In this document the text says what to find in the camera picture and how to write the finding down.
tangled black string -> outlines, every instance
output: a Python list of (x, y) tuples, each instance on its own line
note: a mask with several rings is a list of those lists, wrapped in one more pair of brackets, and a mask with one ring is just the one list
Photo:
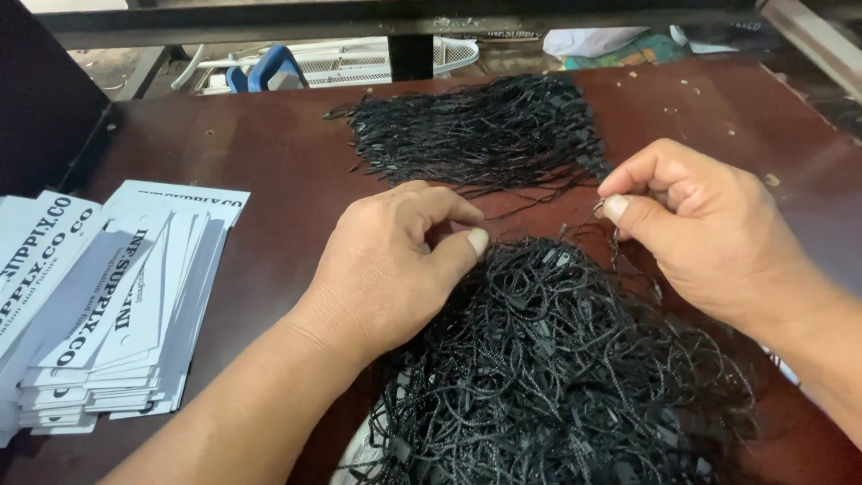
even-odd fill
[(351, 170), (452, 184), (466, 198), (543, 187), (551, 193), (533, 201), (547, 202), (608, 172), (582, 94), (571, 78), (527, 74), (440, 95), (366, 96), (324, 119), (350, 119), (363, 158)]
[(560, 240), (493, 245), (387, 358), (361, 483), (721, 483), (753, 405), (707, 332)]

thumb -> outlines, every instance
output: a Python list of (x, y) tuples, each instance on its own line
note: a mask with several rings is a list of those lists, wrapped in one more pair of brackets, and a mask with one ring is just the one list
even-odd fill
[(651, 252), (676, 236), (677, 216), (658, 200), (637, 195), (612, 195), (604, 200), (604, 215)]
[(440, 275), (440, 282), (452, 289), (461, 281), (488, 247), (488, 233), (475, 228), (452, 234), (440, 241), (427, 256), (432, 271)]

brown table surface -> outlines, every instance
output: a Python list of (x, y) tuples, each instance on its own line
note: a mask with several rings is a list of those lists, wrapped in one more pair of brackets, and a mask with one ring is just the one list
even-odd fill
[[(612, 163), (668, 137), (780, 182), (770, 186), (803, 245), (834, 278), (862, 293), (862, 156), (797, 95), (753, 62), (686, 61), (573, 72), (595, 108)], [(439, 92), (463, 80), (374, 85), (373, 93)], [(125, 179), (224, 187), (251, 198), (224, 248), (197, 341), (188, 402), (305, 291), (335, 221), (349, 203), (384, 189), (348, 173), (356, 157), (343, 121), (321, 116), (365, 87), (170, 98), (119, 104), (122, 120), (84, 195), (105, 200)], [(486, 229), (492, 236), (556, 236), (582, 223), (597, 196), (582, 187)], [(476, 201), (487, 216), (522, 201)], [(767, 439), (753, 463), (788, 483), (862, 482), (862, 456), (789, 383), (774, 380), (759, 403)], [(342, 396), (317, 427), (291, 483), (326, 483), (367, 411), (367, 386)], [(86, 436), (19, 436), (3, 452), (3, 482), (89, 484), (104, 476), (169, 416), (101, 419)]]

black metal bar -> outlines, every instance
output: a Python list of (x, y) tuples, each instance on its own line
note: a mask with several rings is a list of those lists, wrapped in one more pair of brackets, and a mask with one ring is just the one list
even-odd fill
[(177, 46), (148, 47), (141, 54), (138, 66), (134, 69), (132, 75), (128, 77), (126, 85), (117, 94), (116, 101), (130, 101), (132, 99), (143, 98), (144, 93), (147, 92), (153, 79), (155, 79), (156, 74), (159, 73), (159, 69), (165, 64), (165, 61), (172, 57), (172, 52), (176, 48)]
[(389, 62), (393, 81), (434, 77), (433, 35), (390, 35)]
[(666, 26), (756, 18), (755, 0), (627, 0), (624, 5), (605, 0), (352, 0), (39, 16), (67, 49), (541, 31), (586, 26)]
[(0, 195), (56, 187), (109, 100), (17, 0), (0, 0)]

